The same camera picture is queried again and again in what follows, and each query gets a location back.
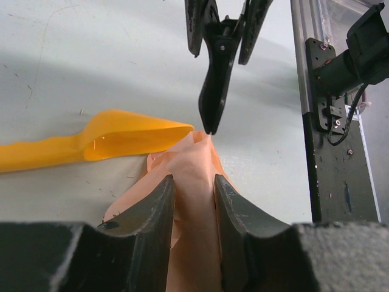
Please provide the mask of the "yellow plastic litter scoop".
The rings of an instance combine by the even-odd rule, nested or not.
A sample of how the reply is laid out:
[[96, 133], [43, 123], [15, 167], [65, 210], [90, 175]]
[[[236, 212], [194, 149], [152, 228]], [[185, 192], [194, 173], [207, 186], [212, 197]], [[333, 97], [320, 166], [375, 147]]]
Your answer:
[[96, 114], [78, 134], [1, 146], [1, 172], [165, 151], [192, 125], [109, 109]]

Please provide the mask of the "black bag sealing clip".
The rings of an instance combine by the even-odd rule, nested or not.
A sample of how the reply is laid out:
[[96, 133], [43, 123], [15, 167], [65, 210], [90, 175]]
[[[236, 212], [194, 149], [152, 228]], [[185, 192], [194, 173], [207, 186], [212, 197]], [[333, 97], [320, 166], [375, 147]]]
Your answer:
[[198, 106], [207, 134], [216, 134], [221, 121], [243, 24], [241, 19], [225, 19], [204, 28], [209, 65]]

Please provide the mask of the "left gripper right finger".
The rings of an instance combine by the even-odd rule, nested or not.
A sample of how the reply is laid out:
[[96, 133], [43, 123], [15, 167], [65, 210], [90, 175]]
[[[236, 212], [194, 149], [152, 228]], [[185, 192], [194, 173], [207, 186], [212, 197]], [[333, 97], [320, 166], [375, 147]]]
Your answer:
[[286, 224], [215, 176], [224, 291], [387, 291], [388, 226]]

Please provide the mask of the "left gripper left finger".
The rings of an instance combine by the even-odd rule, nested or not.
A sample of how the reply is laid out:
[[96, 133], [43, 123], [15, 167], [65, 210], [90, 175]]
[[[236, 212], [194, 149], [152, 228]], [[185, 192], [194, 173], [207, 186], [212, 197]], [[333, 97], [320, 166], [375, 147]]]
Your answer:
[[164, 291], [174, 209], [167, 175], [129, 209], [82, 222], [1, 223], [2, 291]]

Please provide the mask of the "pink cat litter bag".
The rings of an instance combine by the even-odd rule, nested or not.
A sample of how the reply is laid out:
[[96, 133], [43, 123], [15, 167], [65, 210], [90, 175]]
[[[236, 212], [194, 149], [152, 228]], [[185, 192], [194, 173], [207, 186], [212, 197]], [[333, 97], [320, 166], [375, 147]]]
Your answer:
[[166, 175], [174, 181], [167, 291], [222, 291], [215, 175], [225, 175], [211, 136], [192, 131], [170, 149], [150, 154], [146, 173], [105, 212], [108, 221], [144, 199]]

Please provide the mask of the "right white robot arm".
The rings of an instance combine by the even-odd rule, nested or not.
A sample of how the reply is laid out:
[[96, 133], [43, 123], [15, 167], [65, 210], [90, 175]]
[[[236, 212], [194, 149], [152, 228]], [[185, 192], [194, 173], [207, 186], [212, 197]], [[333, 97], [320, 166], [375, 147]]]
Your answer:
[[[198, 56], [208, 47], [209, 67], [203, 98], [227, 95], [235, 57], [248, 63], [271, 1], [246, 1], [238, 19], [220, 20], [216, 1], [186, 1], [188, 49]], [[388, 32], [381, 18], [383, 3], [372, 5], [349, 29], [347, 50], [318, 69], [326, 92], [336, 96], [359, 84], [388, 78]]]

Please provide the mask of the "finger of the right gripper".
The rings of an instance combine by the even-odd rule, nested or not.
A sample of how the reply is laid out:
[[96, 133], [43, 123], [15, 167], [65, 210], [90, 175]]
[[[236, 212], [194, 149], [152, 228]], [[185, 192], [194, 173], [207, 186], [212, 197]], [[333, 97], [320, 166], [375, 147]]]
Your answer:
[[196, 58], [200, 54], [205, 26], [219, 23], [215, 0], [185, 0], [188, 50]]
[[243, 32], [238, 63], [246, 65], [252, 55], [265, 17], [273, 0], [245, 1], [243, 6]]

